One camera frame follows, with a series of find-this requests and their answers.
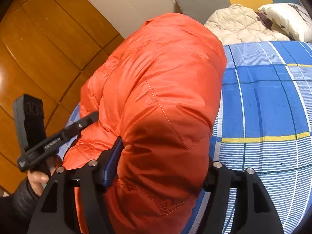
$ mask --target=white pillow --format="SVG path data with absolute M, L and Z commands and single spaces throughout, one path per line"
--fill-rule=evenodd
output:
M 291 38 L 308 42 L 312 40 L 312 20 L 305 10 L 295 3 L 274 3 L 258 9 L 273 23 L 277 23 Z

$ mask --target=black device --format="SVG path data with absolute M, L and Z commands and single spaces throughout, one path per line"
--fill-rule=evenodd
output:
M 46 171 L 46 159 L 58 148 L 78 135 L 84 128 L 98 121 L 94 112 L 46 138 L 43 103 L 40 99 L 23 95 L 14 102 L 14 120 L 21 146 L 18 167 Z M 32 216 L 28 234 L 81 234 L 74 188 L 80 187 L 82 208 L 89 234 L 114 234 L 102 194 L 113 184 L 117 164 L 124 149 L 118 137 L 110 150 L 82 168 L 57 168 L 50 178 Z M 228 169 L 221 162 L 212 162 L 203 183 L 210 198 L 196 234 L 221 234 L 227 212 L 231 187 L 237 188 L 235 213 L 230 234 L 283 234 L 274 204 L 252 168 L 244 172 Z

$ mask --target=striped fabric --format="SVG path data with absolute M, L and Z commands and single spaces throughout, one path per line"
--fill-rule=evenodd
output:
M 224 46 L 228 59 L 210 155 L 228 168 L 254 168 L 268 190 L 285 234 L 312 204 L 312 45 L 295 41 Z M 70 121 L 79 119 L 79 106 Z M 71 142 L 60 147 L 63 156 Z M 195 234 L 209 193 L 201 192 L 182 234 Z M 229 233 L 231 189 L 222 234 Z

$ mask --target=human hand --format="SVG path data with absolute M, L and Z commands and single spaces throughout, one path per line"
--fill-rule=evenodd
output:
M 52 165 L 52 168 L 50 168 L 51 176 L 53 175 L 53 173 L 58 167 L 62 166 L 62 160 L 59 156 L 51 157 L 47 159 L 47 162 L 48 162 L 48 165 L 50 165 L 50 163 Z M 41 196 L 43 193 L 42 184 L 48 183 L 49 181 L 48 175 L 39 171 L 28 171 L 27 177 L 32 187 L 32 190 L 34 190 L 36 195 Z

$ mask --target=white wall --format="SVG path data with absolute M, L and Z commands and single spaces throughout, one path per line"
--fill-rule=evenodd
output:
M 174 0 L 89 0 L 124 37 L 144 21 L 166 12 L 180 12 Z

